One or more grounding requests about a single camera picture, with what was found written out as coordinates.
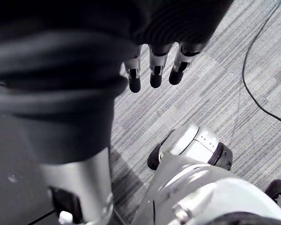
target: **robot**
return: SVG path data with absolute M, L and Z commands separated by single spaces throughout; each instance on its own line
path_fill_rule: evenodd
M 113 210 L 109 145 L 114 98 L 138 92 L 140 50 L 150 83 L 183 80 L 232 0 L 0 1 L 0 110 L 38 158 L 62 225 L 106 225 Z M 281 181 L 265 194 L 230 173 L 232 152 L 206 127 L 175 129 L 152 151 L 156 174 L 133 225 L 281 224 Z

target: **striped carpet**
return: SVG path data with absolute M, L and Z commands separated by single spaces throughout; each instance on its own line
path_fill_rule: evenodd
M 141 90 L 116 99 L 112 130 L 112 188 L 120 215 L 130 222 L 154 175 L 152 148 L 187 122 L 207 125 L 234 154 L 232 172 L 261 189 L 281 178 L 281 123 L 262 112 L 241 81 L 245 53 L 277 0 L 236 0 L 182 82 L 168 76 L 149 84 L 148 46 L 141 52 Z M 261 105 L 281 117 L 281 6 L 251 50 L 246 81 Z

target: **floor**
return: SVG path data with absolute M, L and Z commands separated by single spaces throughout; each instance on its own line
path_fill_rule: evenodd
M 154 175 L 146 164 L 152 148 L 187 122 L 207 125 L 234 154 L 232 172 L 264 190 L 281 178 L 281 123 L 262 112 L 241 81 L 245 53 L 277 0 L 235 0 L 209 44 L 171 86 L 149 84 L 148 47 L 141 52 L 141 90 L 128 88 L 116 99 L 112 131 L 112 185 L 117 209 L 131 221 Z M 246 81 L 256 99 L 281 117 L 281 7 L 255 43 Z

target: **black cable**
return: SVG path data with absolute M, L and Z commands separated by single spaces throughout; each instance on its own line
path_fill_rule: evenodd
M 33 220 L 32 222 L 28 223 L 27 225 L 34 225 L 34 224 L 38 223 L 39 221 L 45 219 L 46 217 L 52 215 L 54 212 L 55 212 L 55 210 L 51 210 L 50 212 L 48 212 L 45 215 L 42 215 L 41 217 Z
M 262 32 L 262 30 L 264 29 L 265 25 L 267 24 L 267 22 L 270 20 L 270 18 L 272 17 L 272 15 L 277 11 L 277 9 L 279 8 L 279 6 L 281 5 L 281 0 L 280 2 L 273 8 L 273 11 L 271 12 L 271 14 L 269 15 L 269 17 L 266 19 L 266 21 L 263 23 L 262 27 L 260 28 L 260 30 L 258 31 L 257 35 L 253 38 L 249 48 L 248 48 L 248 51 L 245 55 L 245 58 L 244 58 L 244 65 L 243 65 L 243 71 L 242 71 L 242 76 L 243 76 L 243 83 L 244 83 L 244 87 L 246 88 L 247 92 L 249 93 L 249 95 L 251 96 L 251 98 L 253 99 L 253 101 L 256 103 L 256 105 L 262 110 L 264 111 L 266 114 L 274 117 L 275 119 L 279 120 L 281 122 L 281 118 L 270 113 L 269 111 L 265 110 L 259 103 L 258 101 L 254 98 L 254 96 L 252 95 L 252 93 L 250 92 L 245 80 L 244 80 L 244 72 L 245 72 L 245 65 L 247 63 L 247 59 L 248 59 L 248 56 L 249 56 L 249 52 L 250 50 L 252 49 L 252 46 L 253 44 L 255 43 L 255 41 L 257 40 L 259 34 Z

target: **wire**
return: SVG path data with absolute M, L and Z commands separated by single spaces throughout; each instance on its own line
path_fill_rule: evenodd
M 247 53 L 245 55 L 245 58 L 244 58 L 244 65 L 243 65 L 243 71 L 242 71 L 242 76 L 243 76 L 243 83 L 244 83 L 244 87 L 246 88 L 247 92 L 249 93 L 249 95 L 251 96 L 251 98 L 253 99 L 253 101 L 256 103 L 256 105 L 262 110 L 264 111 L 266 114 L 274 117 L 275 119 L 279 120 L 281 122 L 281 118 L 272 114 L 271 112 L 265 110 L 259 103 L 258 101 L 255 99 L 255 97 L 252 95 L 252 93 L 250 92 L 246 82 L 245 82 L 245 79 L 244 79 L 244 72 L 245 72 L 245 66 L 246 66 L 246 63 L 247 63 L 247 59 L 248 59 L 248 56 L 249 56 L 249 52 L 250 50 L 252 49 L 252 46 L 253 44 L 255 43 L 255 41 L 257 40 L 257 38 L 259 37 L 259 34 L 262 32 L 262 30 L 264 29 L 265 25 L 267 24 L 267 22 L 270 20 L 270 18 L 272 17 L 272 15 L 277 11 L 277 9 L 280 7 L 281 5 L 281 0 L 280 2 L 273 8 L 271 14 L 269 15 L 269 17 L 266 19 L 266 21 L 263 23 L 263 25 L 261 26 L 260 30 L 258 31 L 257 35 L 253 38 L 248 50 L 247 50 Z

